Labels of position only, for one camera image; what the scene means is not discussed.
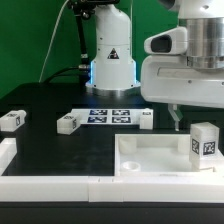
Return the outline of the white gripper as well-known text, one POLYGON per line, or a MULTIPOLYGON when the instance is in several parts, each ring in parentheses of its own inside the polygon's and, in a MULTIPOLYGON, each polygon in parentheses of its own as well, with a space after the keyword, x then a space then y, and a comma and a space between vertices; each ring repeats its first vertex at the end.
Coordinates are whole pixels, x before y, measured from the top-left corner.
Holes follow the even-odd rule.
POLYGON ((224 108, 224 69, 194 70, 182 56, 148 56, 141 68, 141 95, 168 103, 178 131, 183 115, 177 104, 224 108))

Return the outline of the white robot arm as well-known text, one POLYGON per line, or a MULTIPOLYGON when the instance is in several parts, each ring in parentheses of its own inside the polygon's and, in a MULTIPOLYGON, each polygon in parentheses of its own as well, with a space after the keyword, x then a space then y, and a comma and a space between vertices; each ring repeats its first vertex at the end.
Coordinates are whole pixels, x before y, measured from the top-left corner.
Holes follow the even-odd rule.
POLYGON ((224 108, 224 0, 158 2, 178 13, 178 25, 145 40, 140 80, 129 17, 109 3, 97 4, 97 54, 87 90, 120 97, 139 88, 146 101, 166 103, 174 120, 180 105, 224 108))

